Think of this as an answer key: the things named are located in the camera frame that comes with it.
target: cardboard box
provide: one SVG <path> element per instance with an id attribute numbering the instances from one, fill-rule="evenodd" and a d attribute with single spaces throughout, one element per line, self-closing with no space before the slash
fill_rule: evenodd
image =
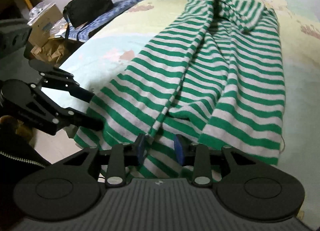
<path id="1" fill-rule="evenodd" d="M 53 5 L 44 11 L 32 25 L 32 32 L 29 37 L 29 42 L 33 46 L 42 48 L 50 37 L 50 29 L 61 18 L 62 13 L 56 5 Z"/>

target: bedsheet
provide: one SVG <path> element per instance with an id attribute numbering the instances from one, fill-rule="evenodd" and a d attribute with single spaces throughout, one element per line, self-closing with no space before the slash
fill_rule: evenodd
<path id="1" fill-rule="evenodd" d="M 280 24 L 286 87 L 283 138 L 278 167 L 305 187 L 304 221 L 320 226 L 320 23 L 294 0 L 260 0 L 273 8 Z M 60 68 L 75 75 L 86 89 L 98 92 L 124 70 L 142 47 L 179 15 L 186 0 L 144 0 L 99 31 Z M 85 111 L 88 104 L 68 93 L 43 90 L 63 107 Z"/>

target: green and white striped cloth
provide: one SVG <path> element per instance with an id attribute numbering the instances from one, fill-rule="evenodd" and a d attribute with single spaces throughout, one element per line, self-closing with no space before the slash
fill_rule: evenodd
<path id="1" fill-rule="evenodd" d="M 284 103 L 275 12 L 254 0 L 188 0 L 92 99 L 87 113 L 103 119 L 103 131 L 80 128 L 75 140 L 110 149 L 147 134 L 148 155 L 143 166 L 129 169 L 131 177 L 179 176 L 175 134 L 277 164 Z M 212 176 L 220 178 L 214 170 Z"/>

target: black handbag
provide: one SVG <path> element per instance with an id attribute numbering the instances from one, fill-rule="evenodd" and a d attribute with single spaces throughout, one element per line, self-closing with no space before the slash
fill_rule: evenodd
<path id="1" fill-rule="evenodd" d="M 100 15 L 113 8 L 112 0 L 72 0 L 64 10 L 63 16 L 77 28 L 82 24 L 89 24 Z M 66 39 L 69 37 L 69 25 L 66 31 Z"/>

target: brown paper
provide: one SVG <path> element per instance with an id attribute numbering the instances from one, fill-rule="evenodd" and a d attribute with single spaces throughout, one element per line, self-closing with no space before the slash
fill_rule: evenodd
<path id="1" fill-rule="evenodd" d="M 55 65 L 68 53 L 68 50 L 65 40 L 49 40 L 42 48 L 35 46 L 31 53 L 37 59 Z"/>

